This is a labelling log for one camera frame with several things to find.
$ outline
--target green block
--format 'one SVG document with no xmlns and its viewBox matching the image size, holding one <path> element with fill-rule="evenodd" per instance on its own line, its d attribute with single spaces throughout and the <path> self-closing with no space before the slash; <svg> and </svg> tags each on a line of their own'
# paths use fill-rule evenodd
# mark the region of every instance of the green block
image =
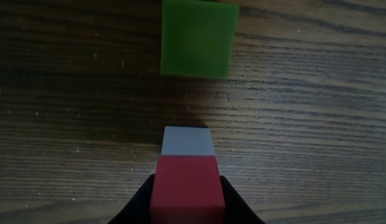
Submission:
<svg viewBox="0 0 386 224">
<path fill-rule="evenodd" d="M 236 4 L 164 0 L 161 73 L 227 78 L 237 17 Z"/>
</svg>

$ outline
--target tabletop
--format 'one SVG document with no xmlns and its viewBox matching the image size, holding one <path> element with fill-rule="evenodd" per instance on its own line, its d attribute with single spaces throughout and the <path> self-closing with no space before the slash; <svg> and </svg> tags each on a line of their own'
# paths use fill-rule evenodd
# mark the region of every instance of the tabletop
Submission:
<svg viewBox="0 0 386 224">
<path fill-rule="evenodd" d="M 386 223 L 386 0 L 226 1 L 213 80 L 160 75 L 161 1 L 0 0 L 0 223 L 108 222 L 167 125 L 267 223 Z"/>
</svg>

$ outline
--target block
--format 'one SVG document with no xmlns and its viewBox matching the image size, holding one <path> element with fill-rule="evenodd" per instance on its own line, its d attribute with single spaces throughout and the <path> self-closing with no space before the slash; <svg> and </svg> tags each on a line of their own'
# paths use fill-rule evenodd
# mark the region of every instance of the block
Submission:
<svg viewBox="0 0 386 224">
<path fill-rule="evenodd" d="M 224 222 L 215 156 L 160 156 L 150 203 L 153 224 Z"/>
<path fill-rule="evenodd" d="M 214 156 L 210 129 L 166 126 L 161 155 Z"/>
<path fill-rule="evenodd" d="M 164 0 L 161 73 L 228 77 L 238 5 Z"/>
</svg>

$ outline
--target red block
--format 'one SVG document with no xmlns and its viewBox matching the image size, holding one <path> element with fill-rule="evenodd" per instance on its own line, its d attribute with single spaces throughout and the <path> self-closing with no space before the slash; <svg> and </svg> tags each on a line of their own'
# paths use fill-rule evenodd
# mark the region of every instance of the red block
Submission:
<svg viewBox="0 0 386 224">
<path fill-rule="evenodd" d="M 225 202 L 215 156 L 161 156 L 150 203 L 153 224 L 221 224 Z"/>
</svg>

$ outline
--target black object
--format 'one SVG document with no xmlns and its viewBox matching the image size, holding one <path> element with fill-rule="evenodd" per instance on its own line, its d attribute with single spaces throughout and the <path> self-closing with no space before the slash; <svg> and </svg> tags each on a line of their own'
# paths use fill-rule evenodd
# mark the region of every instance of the black object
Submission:
<svg viewBox="0 0 386 224">
<path fill-rule="evenodd" d="M 125 207 L 108 224 L 151 224 L 150 199 L 154 174 L 151 174 Z M 244 202 L 224 176 L 220 176 L 225 199 L 225 224 L 265 224 Z"/>
</svg>

